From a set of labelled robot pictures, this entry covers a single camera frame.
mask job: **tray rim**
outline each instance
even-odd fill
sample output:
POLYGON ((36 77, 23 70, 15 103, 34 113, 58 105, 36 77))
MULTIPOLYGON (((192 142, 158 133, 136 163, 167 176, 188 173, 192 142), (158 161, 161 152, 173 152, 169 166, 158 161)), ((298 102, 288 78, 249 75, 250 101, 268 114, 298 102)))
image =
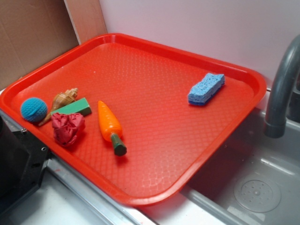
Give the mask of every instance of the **tray rim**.
POLYGON ((114 198, 116 201, 131 206, 142 206, 142 205, 155 204, 160 201, 166 200, 167 198, 176 194, 181 188, 183 188, 183 186, 188 182, 188 180, 201 168, 201 166, 209 159, 209 157, 213 155, 213 153, 218 149, 218 147, 222 144, 222 142, 235 130, 235 128, 255 108, 256 104, 265 95, 266 89, 267 86, 265 80, 258 72, 254 70, 241 67, 232 63, 228 63, 225 61, 176 49, 166 45, 154 43, 137 37, 120 34, 120 33, 111 33, 111 34, 99 35, 97 37, 92 38, 91 40, 71 49, 70 51, 44 64, 43 66, 37 68, 31 73, 28 73, 23 78, 10 84, 7 88, 5 88, 5 90, 0 95, 0 108, 5 113, 7 113, 12 119, 18 122, 21 126, 23 126, 24 128, 28 129, 31 133, 33 133, 36 137, 38 137, 39 139, 40 137, 42 137, 43 139, 42 142, 44 142, 51 149, 51 151, 54 152, 55 155, 57 155, 59 158, 61 158, 69 165, 71 165, 83 176, 86 176, 86 174, 88 174, 87 179, 89 179, 97 187, 105 191, 109 196, 112 196, 112 198, 114 198), (117 186, 112 184, 103 175, 94 172, 85 163, 80 163, 79 159, 73 158, 73 156, 69 154, 68 151, 52 150, 57 148, 57 144, 53 142, 51 138, 49 137, 45 138, 43 134, 36 128, 36 126, 23 120, 17 112, 15 112, 9 107, 9 99, 15 96, 15 93, 18 93, 23 89, 29 87, 30 85, 34 84, 36 81, 42 79, 43 77, 46 77, 50 73, 68 64, 69 62, 73 61, 74 59, 81 56, 82 54, 92 50, 93 48, 108 43, 119 43, 122 45, 127 45, 156 55, 159 52, 160 56, 169 58, 171 60, 180 61, 189 64, 191 66, 200 67, 198 66, 198 64, 199 61, 201 61, 202 63, 207 63, 210 65, 213 64, 214 68, 217 71, 220 69, 223 69, 224 71, 224 68, 229 70, 236 70, 238 73, 245 74, 246 76, 244 76, 243 79, 241 79, 240 75, 236 77, 231 76, 231 78, 243 81, 247 84, 253 82, 253 86, 251 85, 249 86, 252 88, 254 92, 254 97, 251 99, 251 101, 248 102, 248 104, 243 108, 243 110, 239 113, 239 115, 219 134, 219 136, 216 138, 216 140, 218 141, 214 141, 213 143, 211 143, 203 151, 202 155, 199 156, 194 161, 194 163, 183 173, 183 175, 180 176, 169 188, 156 195, 152 195, 148 197, 130 196, 124 193, 117 186))

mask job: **green block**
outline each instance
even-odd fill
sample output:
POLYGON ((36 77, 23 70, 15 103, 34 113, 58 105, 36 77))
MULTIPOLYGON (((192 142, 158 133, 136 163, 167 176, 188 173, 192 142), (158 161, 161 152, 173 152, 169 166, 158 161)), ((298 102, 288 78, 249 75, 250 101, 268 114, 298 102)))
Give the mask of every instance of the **green block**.
POLYGON ((71 104, 68 104, 60 109, 57 109, 51 112, 51 115, 54 113, 60 114, 72 114, 72 113, 80 113, 82 116, 86 116, 90 114, 92 111, 90 109, 90 105, 85 98, 81 98, 71 104))

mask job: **stainless steel sink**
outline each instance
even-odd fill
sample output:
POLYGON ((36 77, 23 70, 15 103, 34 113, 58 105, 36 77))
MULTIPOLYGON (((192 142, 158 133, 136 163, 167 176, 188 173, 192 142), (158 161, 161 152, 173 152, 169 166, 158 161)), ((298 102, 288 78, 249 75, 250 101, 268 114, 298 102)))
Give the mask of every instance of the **stainless steel sink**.
POLYGON ((263 118, 255 109, 183 192, 228 224, 300 224, 300 126, 272 139, 263 118))

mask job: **gray faucet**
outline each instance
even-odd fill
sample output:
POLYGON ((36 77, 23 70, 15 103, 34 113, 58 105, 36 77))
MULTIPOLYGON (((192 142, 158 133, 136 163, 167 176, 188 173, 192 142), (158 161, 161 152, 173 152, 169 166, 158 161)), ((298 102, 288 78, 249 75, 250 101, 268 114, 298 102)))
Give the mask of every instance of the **gray faucet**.
POLYGON ((285 133, 286 118, 300 122, 300 35, 288 46, 272 85, 264 133, 279 138, 285 133))

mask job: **sink drain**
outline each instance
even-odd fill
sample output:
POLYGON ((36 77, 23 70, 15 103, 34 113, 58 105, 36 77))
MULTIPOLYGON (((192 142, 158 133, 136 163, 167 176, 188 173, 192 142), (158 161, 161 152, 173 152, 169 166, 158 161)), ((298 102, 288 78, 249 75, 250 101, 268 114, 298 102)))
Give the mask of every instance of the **sink drain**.
POLYGON ((253 212, 268 212, 278 206, 281 199, 279 187, 261 175, 239 179, 234 188, 238 203, 253 212))

